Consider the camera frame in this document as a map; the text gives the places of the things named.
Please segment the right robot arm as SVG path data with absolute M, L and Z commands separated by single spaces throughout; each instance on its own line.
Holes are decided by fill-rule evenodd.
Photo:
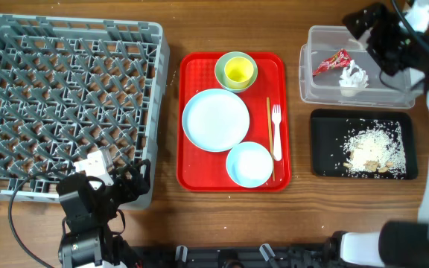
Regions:
M 405 68 L 424 73 L 420 85 L 429 110 L 429 19 L 410 8 L 402 13 L 378 2 L 343 17 L 342 23 L 355 39 L 370 32 L 367 52 L 388 75 Z M 428 175 L 416 222 L 390 220 L 379 232 L 336 232 L 331 237 L 337 255 L 348 264 L 368 267 L 429 267 L 429 160 Z

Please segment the light blue bowl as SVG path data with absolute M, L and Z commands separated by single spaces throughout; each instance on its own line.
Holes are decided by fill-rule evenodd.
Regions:
M 257 188 L 268 181 L 273 173 L 270 152 L 253 141 L 234 146 L 226 157 L 229 178 L 243 188 Z

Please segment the white napkin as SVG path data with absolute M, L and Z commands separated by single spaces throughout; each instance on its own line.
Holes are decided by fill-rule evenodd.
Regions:
M 352 60 L 340 75 L 340 93 L 344 97 L 353 97 L 360 89 L 365 89 L 369 85 L 368 82 L 366 71 Z

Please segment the yellow cup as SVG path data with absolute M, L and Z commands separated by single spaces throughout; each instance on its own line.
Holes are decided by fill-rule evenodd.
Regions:
M 254 75 L 254 64 L 246 57 L 233 57 L 226 62 L 225 82 L 230 89 L 243 89 Z

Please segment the red snack wrapper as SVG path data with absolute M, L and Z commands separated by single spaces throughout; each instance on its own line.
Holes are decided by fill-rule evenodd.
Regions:
M 312 75 L 315 77 L 318 74 L 321 74 L 323 72 L 326 72 L 326 71 L 334 69 L 334 68 L 348 67 L 351 61 L 352 61 L 352 57 L 349 55 L 349 53 L 344 48 L 342 48 L 333 56 L 329 57 L 326 60 L 323 60 L 319 64 L 317 69 L 315 69 L 312 72 Z

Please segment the green bowl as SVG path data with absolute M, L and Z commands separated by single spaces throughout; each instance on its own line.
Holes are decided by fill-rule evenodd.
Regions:
M 255 68 L 254 75 L 252 76 L 250 83 L 247 85 L 247 87 L 245 87 L 243 89 L 230 89 L 226 85 L 226 82 L 225 82 L 226 76 L 224 74 L 224 67 L 226 65 L 226 62 L 233 57 L 246 57 L 254 64 L 254 68 Z M 226 53 L 219 58 L 219 60 L 216 62 L 214 72 L 215 72 L 215 76 L 217 78 L 218 83 L 224 89 L 229 90 L 229 91 L 234 92 L 234 93 L 240 93 L 240 92 L 246 91 L 252 84 L 254 84 L 254 82 L 258 76 L 258 66 L 257 66 L 255 60 L 251 56 L 249 56 L 248 54 L 245 54 L 245 53 L 240 52 L 240 51 L 233 51 L 233 52 Z

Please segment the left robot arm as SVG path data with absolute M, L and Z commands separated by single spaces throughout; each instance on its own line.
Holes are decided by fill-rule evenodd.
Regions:
M 148 159 L 111 170 L 113 185 L 91 184 L 102 180 L 95 176 L 73 173 L 56 187 L 66 214 L 58 249 L 63 267 L 141 267 L 143 260 L 121 237 L 109 228 L 108 222 L 123 212 L 120 205 L 135 201 L 150 190 Z

